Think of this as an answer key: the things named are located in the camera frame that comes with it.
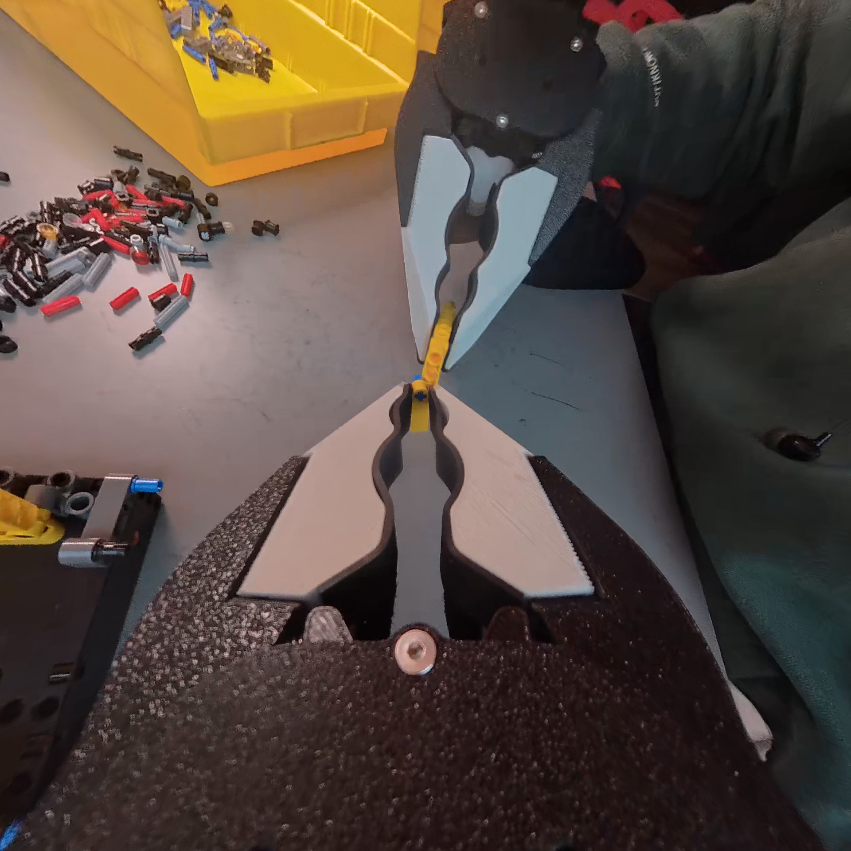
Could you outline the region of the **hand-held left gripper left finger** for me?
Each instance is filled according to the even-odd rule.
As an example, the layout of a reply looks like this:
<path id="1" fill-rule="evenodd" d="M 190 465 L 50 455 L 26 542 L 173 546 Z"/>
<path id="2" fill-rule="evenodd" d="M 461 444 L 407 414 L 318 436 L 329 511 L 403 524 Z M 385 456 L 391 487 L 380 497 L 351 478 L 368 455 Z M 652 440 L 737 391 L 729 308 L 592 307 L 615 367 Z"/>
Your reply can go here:
<path id="1" fill-rule="evenodd" d="M 402 471 L 409 386 L 311 448 L 236 581 L 243 599 L 336 609 L 356 640 L 391 632 L 398 546 L 390 486 Z"/>

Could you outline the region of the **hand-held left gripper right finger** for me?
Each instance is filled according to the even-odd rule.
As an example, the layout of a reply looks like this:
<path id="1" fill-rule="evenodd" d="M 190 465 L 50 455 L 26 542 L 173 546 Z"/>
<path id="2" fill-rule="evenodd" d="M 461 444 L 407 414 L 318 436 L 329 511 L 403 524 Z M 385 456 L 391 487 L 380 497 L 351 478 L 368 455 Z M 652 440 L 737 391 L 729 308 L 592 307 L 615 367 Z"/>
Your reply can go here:
<path id="1" fill-rule="evenodd" d="M 500 609 L 593 598 L 595 587 L 535 457 L 451 393 L 430 401 L 441 513 L 440 576 L 449 636 L 479 640 Z"/>

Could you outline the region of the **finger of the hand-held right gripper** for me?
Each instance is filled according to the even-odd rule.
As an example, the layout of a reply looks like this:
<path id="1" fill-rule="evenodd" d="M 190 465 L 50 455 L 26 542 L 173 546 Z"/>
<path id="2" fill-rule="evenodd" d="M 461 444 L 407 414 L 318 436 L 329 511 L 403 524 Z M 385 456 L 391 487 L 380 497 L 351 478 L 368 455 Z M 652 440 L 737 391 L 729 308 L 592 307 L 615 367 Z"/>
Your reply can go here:
<path id="1" fill-rule="evenodd" d="M 450 224 L 469 195 L 471 179 L 472 164 L 454 137 L 423 138 L 408 222 L 401 228 L 410 321 L 419 359 L 426 358 L 440 311 L 439 290 L 450 268 Z"/>
<path id="2" fill-rule="evenodd" d="M 505 177 L 494 200 L 495 231 L 470 277 L 467 299 L 453 324 L 444 369 L 453 369 L 481 338 L 530 268 L 530 254 L 557 178 L 532 167 Z"/>

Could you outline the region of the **yellow lego curved panel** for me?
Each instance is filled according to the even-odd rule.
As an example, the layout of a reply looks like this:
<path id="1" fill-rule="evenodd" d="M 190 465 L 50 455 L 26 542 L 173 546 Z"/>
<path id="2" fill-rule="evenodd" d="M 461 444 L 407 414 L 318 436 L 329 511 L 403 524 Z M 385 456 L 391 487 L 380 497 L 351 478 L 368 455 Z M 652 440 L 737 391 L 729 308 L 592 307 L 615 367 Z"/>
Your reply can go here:
<path id="1" fill-rule="evenodd" d="M 426 355 L 422 362 L 421 379 L 425 386 L 432 388 L 440 380 L 453 332 L 453 323 L 457 312 L 453 301 L 447 301 L 438 314 L 431 333 Z"/>

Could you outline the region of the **heap of mixed lego parts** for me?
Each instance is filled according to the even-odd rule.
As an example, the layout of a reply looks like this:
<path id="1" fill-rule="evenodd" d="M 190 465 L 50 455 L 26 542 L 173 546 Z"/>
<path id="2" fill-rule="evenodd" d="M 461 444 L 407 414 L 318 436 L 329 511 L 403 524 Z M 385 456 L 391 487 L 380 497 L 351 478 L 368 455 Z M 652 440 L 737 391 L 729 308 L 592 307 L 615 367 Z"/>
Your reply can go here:
<path id="1" fill-rule="evenodd" d="M 183 54 L 206 66 L 212 79 L 218 81 L 221 73 L 242 74 L 271 83 L 271 48 L 235 25 L 228 4 L 158 1 L 157 5 L 171 41 Z"/>

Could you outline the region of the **black perforated base block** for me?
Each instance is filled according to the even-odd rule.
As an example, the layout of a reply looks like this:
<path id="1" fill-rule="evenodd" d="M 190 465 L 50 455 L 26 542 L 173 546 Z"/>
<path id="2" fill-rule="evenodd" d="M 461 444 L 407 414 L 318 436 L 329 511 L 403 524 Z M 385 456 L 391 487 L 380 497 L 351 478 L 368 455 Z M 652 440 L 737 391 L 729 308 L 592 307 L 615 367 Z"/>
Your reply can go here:
<path id="1" fill-rule="evenodd" d="M 133 510 L 141 547 L 71 569 L 1 548 L 1 816 L 12 831 L 74 748 L 112 666 L 160 508 Z"/>

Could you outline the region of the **yellow storage bin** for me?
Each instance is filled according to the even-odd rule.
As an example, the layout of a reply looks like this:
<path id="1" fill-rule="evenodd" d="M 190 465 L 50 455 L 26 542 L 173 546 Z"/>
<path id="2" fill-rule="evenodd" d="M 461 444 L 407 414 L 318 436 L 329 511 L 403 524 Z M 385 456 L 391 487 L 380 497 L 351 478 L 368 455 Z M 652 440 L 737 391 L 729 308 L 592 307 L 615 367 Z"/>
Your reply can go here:
<path id="1" fill-rule="evenodd" d="M 443 2 L 247 1 L 234 37 L 270 48 L 270 81 L 172 38 L 160 2 L 2 2 L 2 11 L 209 186 L 384 143 Z"/>

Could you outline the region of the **person's right forearm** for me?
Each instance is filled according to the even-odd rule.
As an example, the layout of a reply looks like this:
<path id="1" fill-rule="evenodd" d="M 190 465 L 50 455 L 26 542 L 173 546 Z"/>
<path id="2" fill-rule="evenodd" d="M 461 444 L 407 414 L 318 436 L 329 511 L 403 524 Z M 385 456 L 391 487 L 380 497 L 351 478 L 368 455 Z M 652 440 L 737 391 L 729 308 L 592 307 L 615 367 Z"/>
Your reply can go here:
<path id="1" fill-rule="evenodd" d="M 590 214 L 562 233 L 526 283 L 545 289 L 621 289 L 655 301 L 673 289 L 753 279 L 849 311 L 849 226 L 792 246 L 849 202 L 849 2 L 751 2 L 631 34 L 597 35 L 606 69 L 568 175 L 616 178 L 705 212 L 700 250 L 679 279 L 642 283 L 628 236 L 591 239 Z"/>

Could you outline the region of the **pile of lego pins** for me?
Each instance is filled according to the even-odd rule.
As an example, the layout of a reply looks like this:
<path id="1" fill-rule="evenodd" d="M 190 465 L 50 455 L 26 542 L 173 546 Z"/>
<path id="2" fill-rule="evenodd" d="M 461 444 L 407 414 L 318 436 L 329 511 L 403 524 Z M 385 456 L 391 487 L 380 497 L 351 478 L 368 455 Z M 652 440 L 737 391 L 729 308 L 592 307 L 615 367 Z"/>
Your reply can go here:
<path id="1" fill-rule="evenodd" d="M 150 327 L 129 342 L 139 355 L 191 304 L 190 267 L 209 265 L 208 246 L 235 227 L 215 218 L 217 193 L 202 195 L 185 174 L 144 167 L 143 153 L 131 148 L 112 151 L 122 166 L 82 181 L 74 195 L 42 199 L 2 220 L 1 309 L 2 316 L 29 310 L 52 321 L 80 311 L 116 260 L 144 274 L 162 272 L 164 284 L 147 295 L 132 285 L 108 301 L 117 316 L 143 301 L 150 306 Z"/>

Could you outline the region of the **red plastic basket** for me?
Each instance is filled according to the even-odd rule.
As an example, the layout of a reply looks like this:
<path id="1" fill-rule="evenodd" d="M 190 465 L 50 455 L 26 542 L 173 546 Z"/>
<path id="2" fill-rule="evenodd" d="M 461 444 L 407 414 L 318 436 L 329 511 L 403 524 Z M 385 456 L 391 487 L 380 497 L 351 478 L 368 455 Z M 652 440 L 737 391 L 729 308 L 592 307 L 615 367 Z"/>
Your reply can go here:
<path id="1" fill-rule="evenodd" d="M 617 22 L 633 34 L 651 24 L 683 19 L 683 14 L 666 1 L 587 1 L 582 14 L 599 26 Z"/>

